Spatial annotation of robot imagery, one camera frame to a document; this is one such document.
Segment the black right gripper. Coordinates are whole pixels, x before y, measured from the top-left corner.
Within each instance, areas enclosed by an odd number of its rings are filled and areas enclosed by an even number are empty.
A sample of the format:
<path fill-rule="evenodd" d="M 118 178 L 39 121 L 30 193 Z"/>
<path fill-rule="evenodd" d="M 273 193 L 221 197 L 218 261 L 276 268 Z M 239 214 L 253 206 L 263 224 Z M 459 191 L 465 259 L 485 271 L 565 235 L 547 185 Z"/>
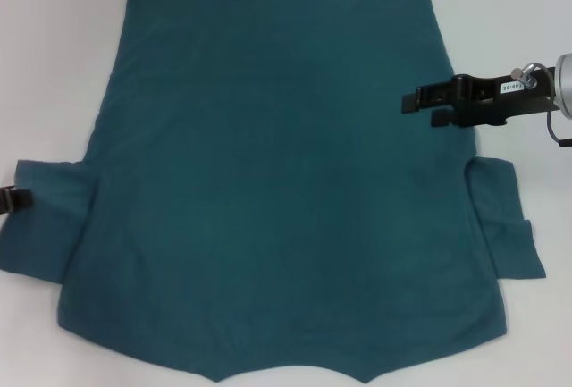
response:
<path fill-rule="evenodd" d="M 493 79 L 454 76 L 451 82 L 420 86 L 414 93 L 404 95 L 401 112 L 412 114 L 451 105 L 452 109 L 432 111 L 431 126 L 440 128 L 502 126 L 511 117 L 557 110 L 551 101 L 554 68 L 534 70 L 532 76 L 536 78 L 534 88 L 525 88 L 509 75 Z"/>

